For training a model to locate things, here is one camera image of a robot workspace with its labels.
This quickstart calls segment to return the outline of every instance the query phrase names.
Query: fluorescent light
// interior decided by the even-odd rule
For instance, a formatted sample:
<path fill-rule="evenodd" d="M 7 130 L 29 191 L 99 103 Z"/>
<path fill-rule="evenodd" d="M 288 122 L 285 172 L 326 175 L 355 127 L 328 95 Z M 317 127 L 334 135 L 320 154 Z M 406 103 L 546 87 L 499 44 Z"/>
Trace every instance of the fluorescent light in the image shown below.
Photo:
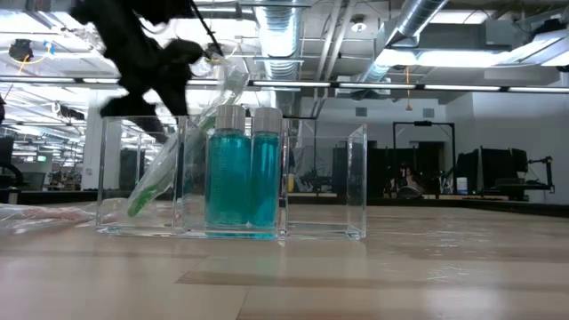
<path fill-rule="evenodd" d="M 189 80 L 189 85 L 217 85 L 218 81 L 213 79 L 202 79 L 202 80 Z"/>
<path fill-rule="evenodd" d="M 529 44 L 516 48 L 511 52 L 502 53 L 499 63 L 509 64 L 522 62 L 523 60 L 533 56 L 535 53 L 540 52 L 541 50 L 549 47 L 561 39 L 560 37 L 551 37 L 549 39 L 543 37 L 542 39 L 538 39 L 540 36 L 542 35 L 537 35 L 535 37 L 536 40 L 533 40 Z"/>
<path fill-rule="evenodd" d="M 253 81 L 255 86 L 274 86 L 274 87 L 318 87 L 328 88 L 330 83 L 324 82 L 302 82 L 302 81 Z"/>
<path fill-rule="evenodd" d="M 17 83 L 74 83 L 74 78 L 41 76 L 0 76 L 0 81 Z"/>
<path fill-rule="evenodd" d="M 400 90 L 413 90 L 415 84 L 359 84 L 359 83 L 345 83 L 340 84 L 340 88 L 348 89 L 400 89 Z"/>
<path fill-rule="evenodd" d="M 61 149 L 61 147 L 58 147 L 58 146 L 45 146 L 45 145 L 42 145 L 42 146 L 39 146 L 39 147 L 41 147 L 41 148 L 50 148 L 50 149 L 54 149 L 54 150 L 60 150 L 60 149 Z"/>
<path fill-rule="evenodd" d="M 294 62 L 294 63 L 303 63 L 304 59 L 295 59 L 295 58 L 277 58 L 277 57 L 257 57 L 253 58 L 254 62 Z"/>
<path fill-rule="evenodd" d="M 442 85 L 442 84 L 427 84 L 427 90 L 442 90 L 442 91 L 488 91 L 497 92 L 500 90 L 499 86 L 490 85 Z"/>
<path fill-rule="evenodd" d="M 37 155 L 36 152 L 25 152 L 25 151 L 12 152 L 12 156 L 35 156 L 35 155 Z"/>
<path fill-rule="evenodd" d="M 428 50 L 422 52 L 417 64 L 425 67 L 488 68 L 496 64 L 497 52 L 470 50 Z"/>
<path fill-rule="evenodd" d="M 527 92 L 527 93 L 569 93 L 569 88 L 548 88 L 548 87 L 511 87 L 508 92 Z"/>
<path fill-rule="evenodd" d="M 417 64 L 415 53 L 409 51 L 399 51 L 393 49 L 384 49 L 375 59 L 378 66 L 413 66 Z"/>
<path fill-rule="evenodd" d="M 84 78 L 83 82 L 87 84 L 117 84 L 118 79 L 114 78 Z"/>
<path fill-rule="evenodd" d="M 551 66 L 559 66 L 559 67 L 564 67 L 564 66 L 569 66 L 569 51 L 567 52 L 563 52 L 561 54 L 559 54 L 558 56 L 556 56 L 555 58 L 544 62 L 543 64 L 541 64 L 544 67 L 551 67 Z"/>

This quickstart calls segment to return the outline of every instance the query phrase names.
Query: silver bottle cap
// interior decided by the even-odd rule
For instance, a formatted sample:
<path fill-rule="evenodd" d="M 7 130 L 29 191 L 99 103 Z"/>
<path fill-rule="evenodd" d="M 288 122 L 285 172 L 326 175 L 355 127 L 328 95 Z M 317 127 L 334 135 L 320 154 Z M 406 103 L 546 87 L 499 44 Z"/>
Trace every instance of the silver bottle cap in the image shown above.
<path fill-rule="evenodd" d="M 245 131 L 245 109 L 241 106 L 221 105 L 217 108 L 215 129 Z"/>
<path fill-rule="evenodd" d="M 281 132 L 283 112 L 278 108 L 256 108 L 252 120 L 253 132 Z"/>

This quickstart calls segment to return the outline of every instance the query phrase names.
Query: blue liquid bottle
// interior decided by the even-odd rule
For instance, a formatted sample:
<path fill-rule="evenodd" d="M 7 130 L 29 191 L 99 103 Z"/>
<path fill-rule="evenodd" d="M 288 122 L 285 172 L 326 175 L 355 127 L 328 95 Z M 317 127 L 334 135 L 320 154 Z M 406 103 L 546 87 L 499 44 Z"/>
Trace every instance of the blue liquid bottle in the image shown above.
<path fill-rule="evenodd" d="M 215 128 L 207 150 L 205 224 L 245 228 L 250 212 L 251 139 L 244 135 L 244 108 L 219 106 Z"/>
<path fill-rule="evenodd" d="M 251 218 L 253 228 L 276 227 L 280 181 L 280 133 L 283 114 L 257 108 L 252 122 Z"/>

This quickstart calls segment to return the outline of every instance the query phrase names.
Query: acrylic organizer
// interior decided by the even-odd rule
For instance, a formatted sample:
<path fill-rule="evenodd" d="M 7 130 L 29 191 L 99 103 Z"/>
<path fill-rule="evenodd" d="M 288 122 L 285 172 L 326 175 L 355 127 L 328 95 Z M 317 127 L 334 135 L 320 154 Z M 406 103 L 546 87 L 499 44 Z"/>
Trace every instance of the acrylic organizer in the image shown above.
<path fill-rule="evenodd" d="M 261 119 L 247 118 L 243 132 L 232 132 L 216 127 L 231 123 L 227 115 L 161 117 L 166 143 L 156 142 L 166 140 L 162 133 L 149 136 L 127 118 L 105 119 L 97 230 L 261 240 L 365 237 L 365 126 L 340 136 L 310 135 L 301 128 L 318 122 L 285 119 L 276 133 L 256 126 Z"/>

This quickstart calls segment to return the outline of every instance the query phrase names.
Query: light wood grain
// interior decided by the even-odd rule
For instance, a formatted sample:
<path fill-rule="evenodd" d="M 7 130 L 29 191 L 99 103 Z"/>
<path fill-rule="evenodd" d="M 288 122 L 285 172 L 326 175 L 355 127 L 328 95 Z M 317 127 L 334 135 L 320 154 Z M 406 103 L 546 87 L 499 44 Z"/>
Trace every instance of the light wood grain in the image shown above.
<path fill-rule="evenodd" d="M 299 216 L 338 208 L 296 207 Z M 364 241 L 0 237 L 6 319 L 569 319 L 569 220 L 368 208 Z"/>

